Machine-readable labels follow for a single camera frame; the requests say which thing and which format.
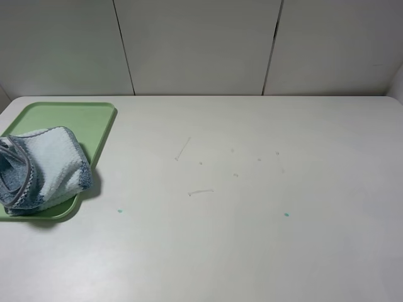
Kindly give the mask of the blue white striped towel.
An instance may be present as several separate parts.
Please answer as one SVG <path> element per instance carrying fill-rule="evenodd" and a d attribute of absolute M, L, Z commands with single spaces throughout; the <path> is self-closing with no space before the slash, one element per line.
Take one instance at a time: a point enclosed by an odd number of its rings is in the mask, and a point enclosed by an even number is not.
<path fill-rule="evenodd" d="M 73 132 L 57 126 L 1 138 L 1 205 L 9 216 L 57 206 L 93 184 Z"/>

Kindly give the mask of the green plastic tray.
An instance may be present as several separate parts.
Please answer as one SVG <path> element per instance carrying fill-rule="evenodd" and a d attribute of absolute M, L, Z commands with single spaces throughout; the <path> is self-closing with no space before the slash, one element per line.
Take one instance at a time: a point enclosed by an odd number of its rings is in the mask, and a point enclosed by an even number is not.
<path fill-rule="evenodd" d="M 21 135 L 35 130 L 64 126 L 79 142 L 93 171 L 115 119 L 117 110 L 110 103 L 37 102 L 25 107 L 1 134 Z M 1 205 L 2 221 L 60 220 L 78 207 L 79 194 L 47 210 L 26 216 L 9 216 Z"/>

